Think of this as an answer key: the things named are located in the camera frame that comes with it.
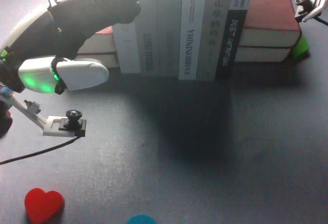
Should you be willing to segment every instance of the red book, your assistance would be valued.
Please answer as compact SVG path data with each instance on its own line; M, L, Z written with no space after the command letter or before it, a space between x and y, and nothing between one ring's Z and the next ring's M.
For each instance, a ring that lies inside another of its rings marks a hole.
M291 0L251 0L236 62L281 62L298 43L301 29Z
M91 38L86 40L80 48L79 54L109 54L116 52L112 27L107 27L96 32Z

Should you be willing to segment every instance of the row of books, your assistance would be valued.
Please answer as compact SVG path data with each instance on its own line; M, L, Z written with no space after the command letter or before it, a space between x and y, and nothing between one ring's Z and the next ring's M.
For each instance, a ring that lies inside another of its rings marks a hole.
M214 81L234 62L283 61L301 36L291 0L139 2L133 23L96 33L79 55L118 57L122 73Z

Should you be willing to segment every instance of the black cable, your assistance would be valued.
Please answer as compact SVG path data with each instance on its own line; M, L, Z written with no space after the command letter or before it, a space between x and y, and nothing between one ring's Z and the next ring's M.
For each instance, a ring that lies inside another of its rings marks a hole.
M316 21L318 21L318 22L320 22L320 23L325 24L326 26L328 26L328 22L326 22L325 20L323 20L323 19L321 19L319 17L314 17L314 20L316 20Z
M45 149L45 150L42 150L42 151L38 151L38 152L34 152L32 154L28 154L28 155L25 155L25 156L19 156L19 157L15 157L15 158L12 158L12 159L5 160L5 161L1 161L0 162L0 165L8 164L8 163L13 162L13 161L18 161L18 160L26 159L26 158L33 157L33 156L38 156L38 155L41 155L41 154L44 154L44 153L47 153L47 152L50 152L50 151L59 149L61 147L68 146L68 145L74 143L75 141L77 141L79 138L80 137L76 137L76 138L71 139L71 140L69 140L69 141L67 141L67 142L65 142L63 144L58 145L58 146L50 147L48 149Z

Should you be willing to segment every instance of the dark tabletop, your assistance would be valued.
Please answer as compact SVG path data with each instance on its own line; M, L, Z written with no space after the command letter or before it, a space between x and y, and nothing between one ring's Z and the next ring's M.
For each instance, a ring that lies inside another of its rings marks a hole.
M328 19L325 11L322 18ZM83 111L87 135L0 166L0 223L26 223L35 187L66 201L61 223L328 223L328 27L301 24L311 57L238 65L228 82L119 76L61 96L24 91L41 114ZM0 160L65 142L12 109Z

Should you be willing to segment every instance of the green block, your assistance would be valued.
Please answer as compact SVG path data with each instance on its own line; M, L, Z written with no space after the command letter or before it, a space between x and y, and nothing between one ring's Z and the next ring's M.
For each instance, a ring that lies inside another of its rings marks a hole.
M294 47L292 51L292 61L298 62L306 58L309 54L309 45L305 40L305 37L302 35L301 39Z

